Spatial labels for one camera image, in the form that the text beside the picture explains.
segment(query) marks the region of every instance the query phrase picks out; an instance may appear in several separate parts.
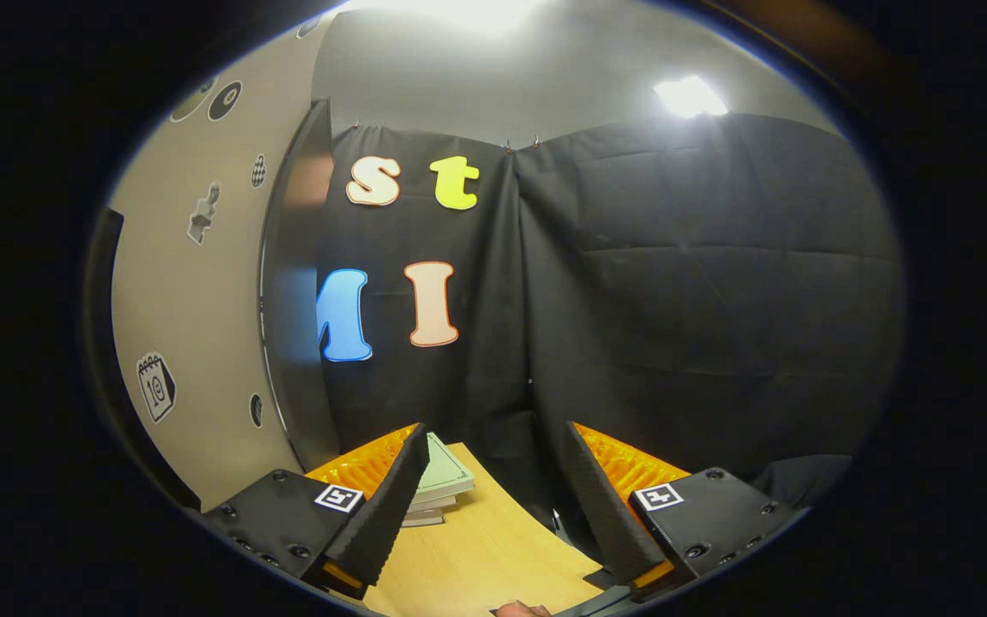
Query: ceiling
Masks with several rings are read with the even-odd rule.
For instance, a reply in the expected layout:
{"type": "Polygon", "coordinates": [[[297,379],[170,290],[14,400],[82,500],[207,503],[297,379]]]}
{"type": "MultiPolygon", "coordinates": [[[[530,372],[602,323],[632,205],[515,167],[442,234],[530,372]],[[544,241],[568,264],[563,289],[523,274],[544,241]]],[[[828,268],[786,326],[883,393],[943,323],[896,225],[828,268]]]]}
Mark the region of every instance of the ceiling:
{"type": "Polygon", "coordinates": [[[514,147],[669,113],[658,81],[700,75],[730,111],[839,134],[798,87],[689,17],[636,1],[546,0],[502,34],[433,15],[337,15],[312,90],[334,126],[423,129],[514,147]]]}

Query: black fabric backdrop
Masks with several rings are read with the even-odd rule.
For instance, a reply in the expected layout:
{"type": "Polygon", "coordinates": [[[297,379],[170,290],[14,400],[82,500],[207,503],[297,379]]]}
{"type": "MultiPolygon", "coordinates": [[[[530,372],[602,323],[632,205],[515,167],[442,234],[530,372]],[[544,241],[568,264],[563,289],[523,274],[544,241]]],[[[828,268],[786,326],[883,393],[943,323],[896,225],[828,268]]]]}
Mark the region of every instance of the black fabric backdrop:
{"type": "MultiPolygon", "coordinates": [[[[368,273],[374,351],[324,363],[344,450],[427,422],[542,523],[557,507],[580,531],[555,462],[567,419],[751,481],[773,461],[850,454],[880,413],[900,259],[880,193],[840,137],[728,114],[601,126],[511,155],[379,126],[333,147],[319,285],[339,268],[368,273]],[[369,155],[403,171],[387,207],[346,198],[346,171],[369,155]],[[456,155],[481,171],[466,211],[436,202],[428,170],[456,155]],[[403,269],[417,261],[455,268],[453,344],[409,343],[403,269]]],[[[810,468],[783,466],[768,484],[803,494],[823,479],[785,470],[810,468]]]]}

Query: calendar sticker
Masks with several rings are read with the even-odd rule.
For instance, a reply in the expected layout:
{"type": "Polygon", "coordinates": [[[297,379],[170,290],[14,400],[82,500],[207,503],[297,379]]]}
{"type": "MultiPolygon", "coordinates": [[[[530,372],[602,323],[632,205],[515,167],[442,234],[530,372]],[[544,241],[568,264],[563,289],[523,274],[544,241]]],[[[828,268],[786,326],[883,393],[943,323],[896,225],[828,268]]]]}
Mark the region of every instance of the calendar sticker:
{"type": "Polygon", "coordinates": [[[175,403],[173,375],[170,374],[165,359],[157,351],[143,356],[136,363],[136,371],[140,374],[140,389],[147,402],[147,410],[154,424],[158,424],[170,413],[175,403]]]}

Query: green book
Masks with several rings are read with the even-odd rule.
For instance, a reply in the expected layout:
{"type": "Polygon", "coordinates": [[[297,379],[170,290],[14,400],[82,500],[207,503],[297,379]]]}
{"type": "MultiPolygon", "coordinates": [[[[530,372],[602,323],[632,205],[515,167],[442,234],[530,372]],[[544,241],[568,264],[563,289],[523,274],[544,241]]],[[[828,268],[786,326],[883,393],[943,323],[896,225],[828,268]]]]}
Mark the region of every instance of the green book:
{"type": "Polygon", "coordinates": [[[444,446],[435,433],[428,437],[428,466],[418,483],[414,504],[423,501],[439,500],[449,495],[470,491],[475,487],[475,474],[465,468],[455,454],[444,446]]]}

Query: beige wall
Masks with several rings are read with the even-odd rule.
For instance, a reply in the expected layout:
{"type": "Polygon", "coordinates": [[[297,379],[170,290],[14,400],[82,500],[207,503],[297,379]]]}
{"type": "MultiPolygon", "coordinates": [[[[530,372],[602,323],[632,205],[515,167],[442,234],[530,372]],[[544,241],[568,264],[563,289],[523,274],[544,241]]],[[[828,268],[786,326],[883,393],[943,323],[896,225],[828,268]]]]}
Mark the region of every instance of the beige wall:
{"type": "Polygon", "coordinates": [[[154,444],[209,509],[270,469],[299,470],[273,402],[261,350],[259,251],[281,159],[310,106],[310,82],[328,17],[304,39],[296,28],[220,71],[202,105],[163,122],[112,196],[124,214],[113,271],[113,332],[124,381],[154,444]],[[231,81],[234,108],[207,107],[231,81]],[[250,186],[258,153],[263,186],[250,186]],[[212,227],[197,246],[188,218],[208,184],[222,184],[212,227]],[[136,361],[157,351],[176,382],[176,403],[157,424],[142,398],[136,361]],[[262,397],[263,423],[249,400],[262,397]]]}

